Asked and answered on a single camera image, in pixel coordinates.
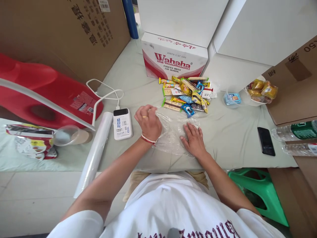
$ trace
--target green plastic chair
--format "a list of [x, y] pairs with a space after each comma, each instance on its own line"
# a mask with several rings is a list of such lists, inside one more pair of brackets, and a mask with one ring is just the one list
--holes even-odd
[[[260, 179], [245, 176], [246, 173], [250, 171], [252, 171], [254, 174], [257, 174], [257, 177]], [[235, 182], [235, 184], [238, 185], [238, 187], [250, 201], [251, 193], [249, 193], [247, 190], [255, 193], [263, 200], [266, 208], [257, 207], [255, 205], [256, 209], [261, 215], [289, 227], [269, 173], [253, 168], [243, 168], [239, 171], [230, 171], [228, 176]]]

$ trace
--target water bottle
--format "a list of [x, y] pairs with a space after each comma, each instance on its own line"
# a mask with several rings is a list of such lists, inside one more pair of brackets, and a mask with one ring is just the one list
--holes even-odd
[[317, 138], [317, 120], [277, 127], [272, 136], [279, 141], [293, 141]]
[[289, 144], [282, 147], [284, 153], [293, 156], [317, 156], [317, 143]]

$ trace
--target charging cable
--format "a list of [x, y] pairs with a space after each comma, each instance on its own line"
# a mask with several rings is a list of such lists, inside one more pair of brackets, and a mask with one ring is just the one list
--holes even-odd
[[[106, 94], [106, 95], [103, 96], [103, 97], [100, 97], [100, 96], [99, 96], [94, 90], [92, 90], [92, 88], [89, 87], [89, 85], [88, 85], [88, 83], [91, 82], [91, 81], [93, 81], [93, 80], [96, 80], [96, 81], [102, 83], [103, 85], [107, 86], [108, 88], [112, 89], [113, 91], [110, 92], [110, 93], [108, 93], [108, 94]], [[120, 99], [123, 98], [124, 92], [123, 92], [123, 90], [121, 90], [121, 89], [116, 89], [116, 90], [115, 90], [115, 89], [111, 88], [110, 86], [108, 86], [107, 84], [104, 84], [103, 82], [99, 81], [98, 79], [91, 79], [91, 80], [89, 80], [89, 81], [86, 82], [86, 85], [87, 85], [87, 87], [88, 87], [97, 97], [100, 98], [100, 99], [95, 103], [95, 106], [93, 107], [92, 125], [95, 126], [96, 112], [97, 112], [97, 105], [98, 105], [98, 103], [100, 103], [100, 102], [101, 102], [102, 100], [104, 100], [104, 99], [118, 100], [118, 104], [117, 104], [117, 106], [116, 106], [116, 110], [119, 110], [119, 109], [120, 109], [120, 107], [119, 107], [119, 101], [120, 101]], [[122, 92], [122, 96], [121, 96], [120, 98], [118, 97], [118, 94], [117, 94], [118, 91], [121, 91], [121, 92]], [[116, 94], [117, 98], [107, 98], [110, 94], [113, 94], [113, 93]]]

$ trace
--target bracelet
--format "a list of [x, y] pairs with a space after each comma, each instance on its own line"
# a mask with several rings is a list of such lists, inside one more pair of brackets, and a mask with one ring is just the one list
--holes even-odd
[[155, 140], [147, 139], [143, 134], [141, 134], [141, 137], [142, 137], [142, 139], [145, 140], [146, 142], [151, 143], [152, 145], [155, 146], [155, 143], [156, 143]]

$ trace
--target white t-shirt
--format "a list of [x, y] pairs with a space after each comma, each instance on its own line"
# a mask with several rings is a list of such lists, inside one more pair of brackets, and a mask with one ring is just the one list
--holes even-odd
[[97, 212], [82, 211], [60, 222], [48, 238], [284, 237], [249, 210], [235, 213], [186, 172], [149, 175], [103, 226]]

